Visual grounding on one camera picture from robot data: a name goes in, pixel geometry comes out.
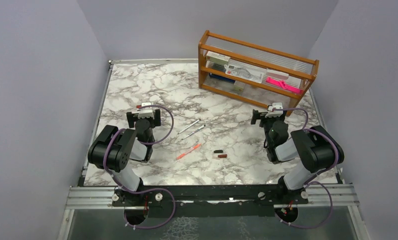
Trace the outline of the white board marker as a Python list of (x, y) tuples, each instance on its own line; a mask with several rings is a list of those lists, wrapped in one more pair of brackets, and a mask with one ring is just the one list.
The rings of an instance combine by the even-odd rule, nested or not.
[(203, 128), (205, 128), (206, 124), (203, 124), (202, 126), (200, 126), (199, 128), (197, 128), (196, 130), (192, 131), (191, 133), (187, 134), (186, 136), (184, 136), (181, 140), (185, 140), (187, 138), (189, 138), (190, 136), (196, 134), (197, 132), (199, 132), (200, 130), (202, 130)]
[(201, 119), (197, 119), (194, 122), (190, 123), (189, 125), (187, 125), (186, 127), (184, 127), (182, 130), (180, 130), (177, 134), (180, 135), (181, 133), (185, 132), (186, 130), (188, 130), (189, 128), (193, 127), (195, 124), (197, 124), (198, 122), (200, 122)]

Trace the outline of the orange highlighter pen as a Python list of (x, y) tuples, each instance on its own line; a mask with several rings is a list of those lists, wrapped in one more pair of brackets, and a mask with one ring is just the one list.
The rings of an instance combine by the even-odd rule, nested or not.
[(196, 150), (197, 148), (199, 148), (202, 144), (198, 143), (195, 146), (191, 147), (190, 149), (188, 149), (187, 151), (183, 152), (182, 154), (180, 154), (179, 156), (176, 157), (176, 160), (180, 160), (183, 157), (185, 157), (186, 155), (190, 154), (191, 152), (193, 152), (194, 150)]

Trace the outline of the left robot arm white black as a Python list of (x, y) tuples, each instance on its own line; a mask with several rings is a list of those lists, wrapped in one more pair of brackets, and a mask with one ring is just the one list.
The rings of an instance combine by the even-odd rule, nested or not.
[(146, 108), (128, 112), (126, 116), (129, 128), (105, 125), (91, 144), (87, 160), (110, 174), (120, 189), (126, 190), (125, 199), (136, 206), (144, 200), (144, 191), (139, 188), (142, 179), (134, 173), (129, 161), (150, 160), (156, 142), (153, 129), (161, 125), (161, 111)]

